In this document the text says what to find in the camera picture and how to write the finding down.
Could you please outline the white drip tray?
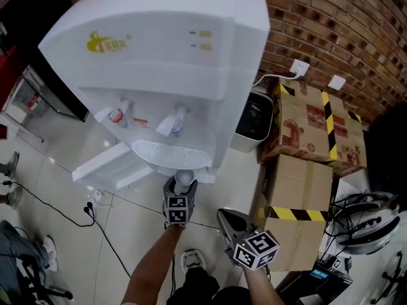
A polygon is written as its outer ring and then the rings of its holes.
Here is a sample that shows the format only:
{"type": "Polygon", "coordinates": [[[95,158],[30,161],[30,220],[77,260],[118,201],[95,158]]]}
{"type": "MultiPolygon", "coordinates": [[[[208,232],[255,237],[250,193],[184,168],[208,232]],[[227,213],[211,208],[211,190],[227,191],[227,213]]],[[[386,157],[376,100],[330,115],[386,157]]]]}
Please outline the white drip tray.
{"type": "Polygon", "coordinates": [[[144,161],[160,167],[197,170],[212,166],[209,154],[197,149],[137,140],[132,144],[132,150],[144,161]]]}

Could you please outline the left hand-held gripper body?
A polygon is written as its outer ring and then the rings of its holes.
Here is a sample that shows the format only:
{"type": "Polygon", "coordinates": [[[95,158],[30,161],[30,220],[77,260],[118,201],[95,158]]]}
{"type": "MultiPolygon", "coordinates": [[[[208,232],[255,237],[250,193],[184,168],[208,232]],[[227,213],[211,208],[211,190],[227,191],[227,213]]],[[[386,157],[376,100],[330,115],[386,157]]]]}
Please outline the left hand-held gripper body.
{"type": "Polygon", "coordinates": [[[190,221],[195,198],[193,196],[164,196],[163,214],[169,226],[185,226],[190,221]]]}

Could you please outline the white helmet device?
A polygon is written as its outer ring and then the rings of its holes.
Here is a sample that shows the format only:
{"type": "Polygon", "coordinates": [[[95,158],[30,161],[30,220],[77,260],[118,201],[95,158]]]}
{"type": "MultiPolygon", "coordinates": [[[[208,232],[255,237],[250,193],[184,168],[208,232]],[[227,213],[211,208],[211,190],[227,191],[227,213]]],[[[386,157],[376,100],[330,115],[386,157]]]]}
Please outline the white helmet device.
{"type": "Polygon", "coordinates": [[[339,253],[369,255],[385,247],[400,224],[399,196],[387,192],[350,194],[330,205],[330,235],[339,253]]]}

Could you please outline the person's left forearm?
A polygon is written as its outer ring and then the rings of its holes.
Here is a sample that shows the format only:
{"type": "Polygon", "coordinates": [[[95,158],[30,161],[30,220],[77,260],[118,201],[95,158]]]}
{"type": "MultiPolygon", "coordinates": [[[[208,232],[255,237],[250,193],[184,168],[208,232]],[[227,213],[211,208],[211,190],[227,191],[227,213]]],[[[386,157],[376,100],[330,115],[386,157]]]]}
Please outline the person's left forearm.
{"type": "Polygon", "coordinates": [[[183,231],[181,226],[167,227],[134,269],[121,305],[156,305],[183,231]]]}

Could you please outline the white power strip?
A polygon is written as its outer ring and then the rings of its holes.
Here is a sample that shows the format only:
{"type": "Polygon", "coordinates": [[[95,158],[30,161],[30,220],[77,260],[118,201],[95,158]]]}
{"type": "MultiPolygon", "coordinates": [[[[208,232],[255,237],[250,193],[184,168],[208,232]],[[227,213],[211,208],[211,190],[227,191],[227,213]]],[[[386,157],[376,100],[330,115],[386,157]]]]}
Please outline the white power strip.
{"type": "Polygon", "coordinates": [[[107,204],[103,203],[104,195],[103,192],[99,189],[90,187],[90,191],[88,192],[88,199],[90,203],[95,207],[107,207],[107,204]]]}

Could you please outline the clear barrel with red label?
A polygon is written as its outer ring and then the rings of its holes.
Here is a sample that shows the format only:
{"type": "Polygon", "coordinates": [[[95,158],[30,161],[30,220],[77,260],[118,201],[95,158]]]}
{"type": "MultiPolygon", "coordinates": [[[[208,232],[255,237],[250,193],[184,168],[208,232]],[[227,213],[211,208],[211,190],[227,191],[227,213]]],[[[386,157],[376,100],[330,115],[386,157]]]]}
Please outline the clear barrel with red label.
{"type": "Polygon", "coordinates": [[[34,93],[32,97],[26,102],[26,106],[30,111],[34,111],[41,105],[43,99],[39,93],[34,93]]]}

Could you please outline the white water dispenser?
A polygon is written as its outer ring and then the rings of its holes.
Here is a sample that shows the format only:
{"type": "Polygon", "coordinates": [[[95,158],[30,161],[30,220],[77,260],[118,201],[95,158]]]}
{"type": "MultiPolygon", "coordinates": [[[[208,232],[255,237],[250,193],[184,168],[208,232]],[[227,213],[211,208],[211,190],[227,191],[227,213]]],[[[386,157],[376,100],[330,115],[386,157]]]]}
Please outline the white water dispenser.
{"type": "Polygon", "coordinates": [[[151,173],[178,170],[148,163],[137,140],[205,151],[216,179],[258,73],[270,31],[265,0],[79,0],[48,31],[39,50],[94,115],[128,98],[129,128],[104,120],[117,146],[83,163],[76,183],[117,191],[151,173]],[[180,137],[156,132],[188,108],[180,137]]]}

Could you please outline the black device blue screen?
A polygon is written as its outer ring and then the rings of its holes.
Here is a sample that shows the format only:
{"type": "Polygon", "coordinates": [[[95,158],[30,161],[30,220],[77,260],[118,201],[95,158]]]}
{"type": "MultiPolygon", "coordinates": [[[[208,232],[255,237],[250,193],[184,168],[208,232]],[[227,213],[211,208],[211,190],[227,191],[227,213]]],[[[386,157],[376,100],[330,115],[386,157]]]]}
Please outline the black device blue screen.
{"type": "Polygon", "coordinates": [[[309,271],[289,273],[278,285],[285,305],[329,305],[353,283],[345,270],[347,258],[317,260],[309,271]]]}

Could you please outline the red-capped dispenser tap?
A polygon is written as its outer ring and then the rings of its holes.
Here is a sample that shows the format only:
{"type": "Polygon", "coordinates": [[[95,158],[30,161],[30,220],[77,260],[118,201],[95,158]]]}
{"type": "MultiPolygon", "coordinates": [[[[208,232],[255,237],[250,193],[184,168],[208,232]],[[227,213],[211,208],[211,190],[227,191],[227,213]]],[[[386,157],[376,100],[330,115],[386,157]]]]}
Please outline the red-capped dispenser tap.
{"type": "Polygon", "coordinates": [[[101,123],[105,119],[110,123],[122,129],[128,129],[129,123],[127,114],[134,105],[134,102],[128,98],[122,98],[116,101],[113,106],[106,106],[97,111],[93,116],[97,122],[101,123]]]}

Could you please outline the black glass-door fridge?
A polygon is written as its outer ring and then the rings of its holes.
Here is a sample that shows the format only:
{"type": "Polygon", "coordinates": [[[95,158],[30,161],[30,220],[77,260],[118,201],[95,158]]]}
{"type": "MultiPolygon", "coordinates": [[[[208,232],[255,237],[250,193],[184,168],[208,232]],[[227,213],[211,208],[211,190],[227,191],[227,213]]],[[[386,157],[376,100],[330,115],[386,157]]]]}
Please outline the black glass-door fridge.
{"type": "Polygon", "coordinates": [[[70,0],[9,0],[0,9],[0,21],[23,59],[45,84],[43,96],[53,110],[84,122],[88,109],[55,73],[39,50],[40,42],[70,7],[70,0]]]}

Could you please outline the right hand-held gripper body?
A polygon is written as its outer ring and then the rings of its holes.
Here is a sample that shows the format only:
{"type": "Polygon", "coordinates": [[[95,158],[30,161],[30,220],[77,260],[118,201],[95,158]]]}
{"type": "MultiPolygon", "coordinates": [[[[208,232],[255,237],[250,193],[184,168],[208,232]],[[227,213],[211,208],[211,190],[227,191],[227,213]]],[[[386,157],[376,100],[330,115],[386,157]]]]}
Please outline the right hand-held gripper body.
{"type": "Polygon", "coordinates": [[[225,253],[232,263],[251,271],[269,265],[280,249],[280,244],[269,231],[253,232],[231,240],[225,253]]]}

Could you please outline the person's white shoe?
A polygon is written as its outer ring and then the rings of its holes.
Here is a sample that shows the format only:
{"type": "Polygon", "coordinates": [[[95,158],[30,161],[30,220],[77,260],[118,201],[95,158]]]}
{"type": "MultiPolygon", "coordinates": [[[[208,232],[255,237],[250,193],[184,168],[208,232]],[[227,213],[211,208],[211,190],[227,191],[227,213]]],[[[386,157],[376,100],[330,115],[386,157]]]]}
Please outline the person's white shoe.
{"type": "Polygon", "coordinates": [[[202,268],[206,270],[206,261],[198,249],[189,249],[181,254],[181,269],[186,274],[190,269],[202,268]]]}

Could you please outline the printed cardboard box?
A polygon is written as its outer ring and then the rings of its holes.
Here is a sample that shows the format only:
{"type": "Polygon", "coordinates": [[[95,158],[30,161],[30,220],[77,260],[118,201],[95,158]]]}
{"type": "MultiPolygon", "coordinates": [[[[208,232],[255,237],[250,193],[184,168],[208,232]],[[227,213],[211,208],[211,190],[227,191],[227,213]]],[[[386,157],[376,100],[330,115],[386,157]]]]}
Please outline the printed cardboard box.
{"type": "Polygon", "coordinates": [[[273,123],[259,162],[285,154],[330,166],[337,177],[367,167],[361,117],[338,97],[306,83],[279,79],[271,90],[273,123]]]}

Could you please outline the silver-grey cup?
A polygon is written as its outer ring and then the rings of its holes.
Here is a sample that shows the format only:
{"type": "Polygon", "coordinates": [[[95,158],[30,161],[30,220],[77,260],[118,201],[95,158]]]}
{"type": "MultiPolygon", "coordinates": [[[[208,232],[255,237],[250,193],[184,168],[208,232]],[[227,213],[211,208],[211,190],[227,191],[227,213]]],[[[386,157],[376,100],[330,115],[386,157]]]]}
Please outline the silver-grey cup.
{"type": "Polygon", "coordinates": [[[178,170],[175,174],[176,186],[175,193],[186,193],[195,180],[195,176],[192,170],[178,170]]]}

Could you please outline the person's black trousers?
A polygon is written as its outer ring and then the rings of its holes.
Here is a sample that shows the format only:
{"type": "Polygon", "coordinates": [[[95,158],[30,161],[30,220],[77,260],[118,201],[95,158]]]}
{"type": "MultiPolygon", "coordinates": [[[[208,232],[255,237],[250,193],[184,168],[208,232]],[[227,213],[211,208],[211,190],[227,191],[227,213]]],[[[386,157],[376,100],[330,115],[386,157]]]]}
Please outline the person's black trousers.
{"type": "Polygon", "coordinates": [[[166,305],[252,305],[248,287],[221,289],[215,277],[202,268],[186,273],[182,287],[169,297],[166,305]]]}

